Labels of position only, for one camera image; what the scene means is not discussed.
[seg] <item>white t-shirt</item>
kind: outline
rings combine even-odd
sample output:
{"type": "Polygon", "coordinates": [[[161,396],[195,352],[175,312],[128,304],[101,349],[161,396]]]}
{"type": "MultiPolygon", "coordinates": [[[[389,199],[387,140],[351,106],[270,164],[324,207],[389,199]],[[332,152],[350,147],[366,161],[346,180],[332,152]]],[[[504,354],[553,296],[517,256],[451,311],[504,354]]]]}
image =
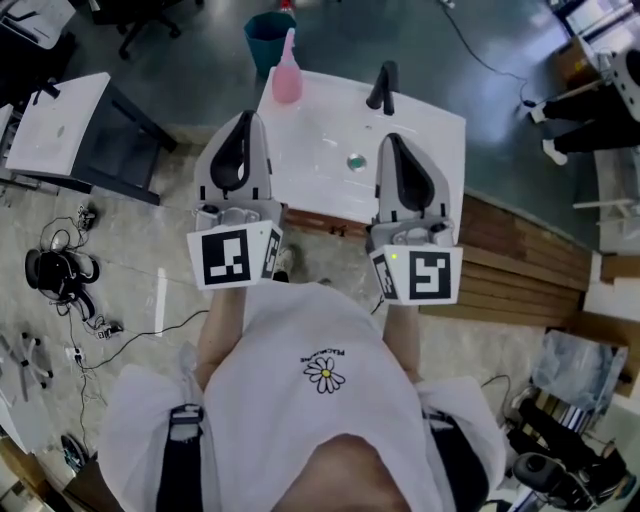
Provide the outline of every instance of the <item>white t-shirt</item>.
{"type": "Polygon", "coordinates": [[[206,411],[205,511],[271,510],[318,445],[351,434],[377,450],[412,510],[453,512],[423,411],[454,417],[491,488],[502,479],[503,436],[478,384],[414,386],[368,312],[331,288],[250,288],[243,337],[204,395],[189,366],[183,363],[176,381],[127,367],[114,387],[99,461],[126,511],[155,511],[168,412],[185,402],[206,411]]]}

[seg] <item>shoulder strap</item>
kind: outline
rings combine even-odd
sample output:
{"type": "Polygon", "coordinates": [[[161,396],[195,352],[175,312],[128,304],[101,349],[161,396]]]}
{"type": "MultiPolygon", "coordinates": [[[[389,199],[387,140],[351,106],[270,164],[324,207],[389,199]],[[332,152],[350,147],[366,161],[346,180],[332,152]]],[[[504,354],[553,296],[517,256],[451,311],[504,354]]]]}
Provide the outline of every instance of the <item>shoulder strap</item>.
{"type": "Polygon", "coordinates": [[[170,414],[156,512],[203,512],[200,425],[204,412],[199,405],[185,404],[170,414]]]}
{"type": "Polygon", "coordinates": [[[446,414],[422,413],[449,480],[457,512],[478,512],[489,496],[489,479],[458,423],[446,414]]]}

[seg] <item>plastic bag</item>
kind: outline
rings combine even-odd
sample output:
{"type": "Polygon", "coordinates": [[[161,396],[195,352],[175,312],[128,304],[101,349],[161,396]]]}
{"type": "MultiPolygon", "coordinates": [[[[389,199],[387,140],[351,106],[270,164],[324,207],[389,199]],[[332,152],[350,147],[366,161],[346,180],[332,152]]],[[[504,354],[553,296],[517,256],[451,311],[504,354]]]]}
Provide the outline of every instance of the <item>plastic bag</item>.
{"type": "Polygon", "coordinates": [[[583,411],[601,411],[611,402],[628,351],[626,347],[549,331],[533,369],[533,383],[583,411]]]}

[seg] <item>table leg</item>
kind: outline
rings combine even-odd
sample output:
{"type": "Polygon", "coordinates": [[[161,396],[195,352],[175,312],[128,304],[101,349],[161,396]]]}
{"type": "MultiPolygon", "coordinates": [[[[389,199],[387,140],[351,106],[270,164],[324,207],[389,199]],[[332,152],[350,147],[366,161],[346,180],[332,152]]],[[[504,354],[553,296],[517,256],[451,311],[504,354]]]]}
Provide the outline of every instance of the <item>table leg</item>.
{"type": "Polygon", "coordinates": [[[107,174],[96,172],[91,168],[85,169],[82,176],[87,179],[87,181],[90,181],[98,187],[118,192],[119,194],[132,197],[133,199],[138,199],[139,201],[144,201],[145,203],[149,203],[154,206],[158,206],[160,204],[160,196],[158,194],[149,192],[145,188],[136,187],[135,185],[118,180],[107,174]]]}
{"type": "Polygon", "coordinates": [[[127,117],[137,122],[140,127],[151,137],[156,139],[160,145],[170,153],[176,148],[178,143],[156,123],[151,121],[136,105],[134,105],[115,86],[109,84],[105,94],[109,95],[112,104],[127,117]]]}

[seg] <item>teal trash can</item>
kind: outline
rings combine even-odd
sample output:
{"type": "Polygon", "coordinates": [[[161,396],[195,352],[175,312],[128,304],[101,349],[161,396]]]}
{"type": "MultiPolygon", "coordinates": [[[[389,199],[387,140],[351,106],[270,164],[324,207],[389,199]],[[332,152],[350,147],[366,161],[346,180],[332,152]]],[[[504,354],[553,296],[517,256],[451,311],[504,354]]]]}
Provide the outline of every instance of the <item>teal trash can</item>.
{"type": "Polygon", "coordinates": [[[269,70],[280,62],[287,31],[295,26],[296,20],[282,12],[258,14],[244,26],[253,61],[261,77],[268,78],[269,70]]]}

